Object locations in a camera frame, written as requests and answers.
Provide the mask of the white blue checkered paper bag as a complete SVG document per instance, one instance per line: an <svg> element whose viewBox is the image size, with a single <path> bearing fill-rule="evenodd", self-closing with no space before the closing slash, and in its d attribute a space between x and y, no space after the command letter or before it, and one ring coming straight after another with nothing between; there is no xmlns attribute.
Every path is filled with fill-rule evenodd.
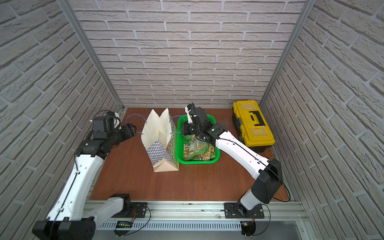
<svg viewBox="0 0 384 240"><path fill-rule="evenodd" d="M139 134L154 172L178 171L179 162L176 159L177 132L169 109L166 108L161 115L152 109L144 120L143 130Z"/></svg>

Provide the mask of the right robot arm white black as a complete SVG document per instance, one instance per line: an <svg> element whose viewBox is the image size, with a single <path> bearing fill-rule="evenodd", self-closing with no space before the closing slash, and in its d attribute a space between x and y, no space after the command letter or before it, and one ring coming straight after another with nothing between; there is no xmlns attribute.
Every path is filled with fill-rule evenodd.
<svg viewBox="0 0 384 240"><path fill-rule="evenodd" d="M182 125L183 136L194 135L198 140L224 151L255 179L252 187L234 205L234 210L243 218L248 218L255 207L268 204L283 185L281 163L255 153L225 127L213 124L201 107L191 103L185 107L185 112L188 121Z"/></svg>

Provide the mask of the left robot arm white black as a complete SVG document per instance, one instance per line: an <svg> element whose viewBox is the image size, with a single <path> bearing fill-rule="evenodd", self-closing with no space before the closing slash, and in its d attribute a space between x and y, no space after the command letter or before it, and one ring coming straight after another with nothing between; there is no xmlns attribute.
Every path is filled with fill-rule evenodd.
<svg viewBox="0 0 384 240"><path fill-rule="evenodd" d="M95 231L115 215L128 216L133 208L129 194L114 194L100 207L83 215L87 194L98 170L114 146L136 136L132 124L116 116L92 120L93 129L74 154L74 168L57 203L32 232L40 240L91 240Z"/></svg>

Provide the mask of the green plastic basket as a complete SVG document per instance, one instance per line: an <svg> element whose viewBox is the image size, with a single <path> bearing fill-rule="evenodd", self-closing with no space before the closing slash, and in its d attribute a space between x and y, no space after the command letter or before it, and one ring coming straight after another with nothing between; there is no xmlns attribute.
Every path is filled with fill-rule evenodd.
<svg viewBox="0 0 384 240"><path fill-rule="evenodd" d="M187 115L178 119L176 132L175 157L180 164L202 165L216 163L220 158L220 150L213 145L198 140L195 135L181 134L184 122L188 122Z"/></svg>

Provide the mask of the brown food packet in basket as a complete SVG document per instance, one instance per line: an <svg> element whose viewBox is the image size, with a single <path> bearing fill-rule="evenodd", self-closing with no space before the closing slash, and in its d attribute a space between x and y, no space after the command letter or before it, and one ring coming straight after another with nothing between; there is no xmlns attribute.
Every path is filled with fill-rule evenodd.
<svg viewBox="0 0 384 240"><path fill-rule="evenodd" d="M184 161L211 161L216 157L215 148L195 135L184 136Z"/></svg>

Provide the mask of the yellow black toolbox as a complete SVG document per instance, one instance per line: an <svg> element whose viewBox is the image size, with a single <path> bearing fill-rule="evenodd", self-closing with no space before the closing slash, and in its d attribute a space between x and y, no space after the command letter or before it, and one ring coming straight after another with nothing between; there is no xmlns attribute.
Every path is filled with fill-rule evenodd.
<svg viewBox="0 0 384 240"><path fill-rule="evenodd" d="M256 153L262 153L275 144L274 136L256 101L233 103L233 122L239 140Z"/></svg>

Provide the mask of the small circuit board left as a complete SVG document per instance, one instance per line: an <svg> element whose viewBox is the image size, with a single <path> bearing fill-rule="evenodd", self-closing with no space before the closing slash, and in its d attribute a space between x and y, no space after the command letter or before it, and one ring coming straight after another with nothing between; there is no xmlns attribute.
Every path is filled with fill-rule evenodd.
<svg viewBox="0 0 384 240"><path fill-rule="evenodd" d="M118 221L116 224L116 229L131 229L133 226L133 222L130 221Z"/></svg>

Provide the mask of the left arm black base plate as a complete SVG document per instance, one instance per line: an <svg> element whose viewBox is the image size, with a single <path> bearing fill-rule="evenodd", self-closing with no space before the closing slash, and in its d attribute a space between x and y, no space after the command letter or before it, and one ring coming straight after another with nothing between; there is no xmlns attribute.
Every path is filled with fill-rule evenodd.
<svg viewBox="0 0 384 240"><path fill-rule="evenodd" d="M123 209L112 218L144 219L147 212L147 202L133 202L125 204Z"/></svg>

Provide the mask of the aluminium front rail frame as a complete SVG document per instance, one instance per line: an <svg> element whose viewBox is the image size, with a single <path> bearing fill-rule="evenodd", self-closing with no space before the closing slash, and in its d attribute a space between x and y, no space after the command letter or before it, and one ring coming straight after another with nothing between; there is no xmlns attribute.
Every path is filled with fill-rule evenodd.
<svg viewBox="0 0 384 240"><path fill-rule="evenodd" d="M226 219L224 203L221 201L147 201L144 219L110 218L99 230L117 231L240 231L245 222L255 223L259 231L263 223L287 222L295 224L300 231L306 231L309 221L299 202L271 202L262 205L263 219ZM116 229L118 221L133 222L131 229Z"/></svg>

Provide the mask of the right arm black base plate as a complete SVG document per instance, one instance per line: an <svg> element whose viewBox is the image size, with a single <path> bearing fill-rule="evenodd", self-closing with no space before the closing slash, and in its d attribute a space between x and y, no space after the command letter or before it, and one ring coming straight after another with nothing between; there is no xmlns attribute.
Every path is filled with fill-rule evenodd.
<svg viewBox="0 0 384 240"><path fill-rule="evenodd" d="M256 205L252 210L247 210L240 202L224 203L226 219L263 219L265 217L261 204Z"/></svg>

